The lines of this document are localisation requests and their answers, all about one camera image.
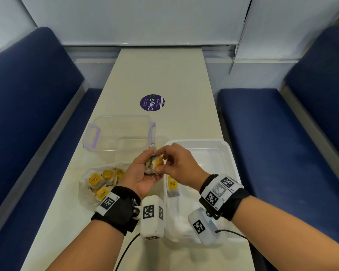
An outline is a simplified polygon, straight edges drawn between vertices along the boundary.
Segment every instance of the clear plastic bag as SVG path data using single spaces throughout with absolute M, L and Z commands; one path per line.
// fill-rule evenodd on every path
M 100 201 L 98 201 L 95 198 L 95 193 L 89 188 L 88 179 L 93 174 L 97 173 L 102 176 L 104 170 L 114 169 L 114 168 L 120 168 L 124 172 L 126 172 L 130 165 L 131 163 L 128 163 L 128 162 L 117 162 L 117 163 L 100 165 L 100 166 L 89 168 L 83 174 L 79 182 L 78 199 L 79 199 L 80 204 L 83 205 L 86 209 L 91 210 L 91 211 L 95 211 L 97 206 L 100 204 Z

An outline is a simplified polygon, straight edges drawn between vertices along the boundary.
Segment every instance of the table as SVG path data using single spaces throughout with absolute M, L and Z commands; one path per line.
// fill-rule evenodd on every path
M 140 107 L 149 94 L 165 99 L 158 111 Z M 210 82 L 200 48 L 122 49 L 89 122 L 100 115 L 145 114 L 157 123 L 156 146 L 173 139 L 222 139 Z M 91 166 L 132 161 L 138 152 L 99 156 L 79 142 L 54 199 L 31 246 L 22 271 L 45 270 L 88 224 L 92 212 L 78 201 L 78 181 Z M 154 188 L 163 187 L 158 182 Z M 121 253 L 139 232 L 128 233 Z M 219 248 L 186 248 L 167 239 L 136 239 L 120 270 L 241 270 L 253 271 L 247 242 Z

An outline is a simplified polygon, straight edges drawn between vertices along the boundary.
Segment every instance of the black wrist strap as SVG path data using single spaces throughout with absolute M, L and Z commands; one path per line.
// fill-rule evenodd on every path
M 218 174 L 210 175 L 206 181 L 204 181 L 203 185 L 200 188 L 200 194 L 204 191 L 204 189 L 215 179 Z M 227 220 L 231 221 L 236 210 L 238 209 L 242 199 L 248 197 L 250 193 L 243 189 L 239 188 L 236 190 L 230 198 L 221 206 L 219 210 L 215 210 L 212 205 L 210 205 L 202 196 L 199 199 L 199 202 L 205 207 L 207 212 L 212 215 L 216 220 L 220 218 L 220 216 L 226 218 Z
M 133 232 L 138 220 L 132 219 L 133 208 L 140 205 L 139 196 L 127 187 L 114 187 L 112 193 L 119 196 L 119 199 L 102 216 L 95 212 L 91 220 L 101 220 L 122 232 L 124 236 L 127 232 Z

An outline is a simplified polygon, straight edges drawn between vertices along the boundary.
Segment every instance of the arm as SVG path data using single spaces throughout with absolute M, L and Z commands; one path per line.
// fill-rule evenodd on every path
M 157 151 L 167 159 L 157 173 L 170 175 L 197 191 L 210 174 L 191 153 L 173 144 Z M 280 271 L 339 270 L 339 244 L 298 218 L 255 197 L 243 199 L 233 224 Z
M 130 188 L 143 199 L 163 175 L 145 175 L 145 160 L 154 147 L 140 154 L 118 185 Z M 47 268 L 47 271 L 113 270 L 124 235 L 108 223 L 93 220 Z

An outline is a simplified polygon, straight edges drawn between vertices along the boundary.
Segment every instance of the forearm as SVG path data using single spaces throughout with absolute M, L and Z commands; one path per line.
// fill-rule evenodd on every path
M 233 224 L 280 271 L 339 270 L 339 244 L 255 197 L 243 199 Z
M 93 220 L 47 271 L 113 270 L 123 238 L 123 234 L 109 224 Z

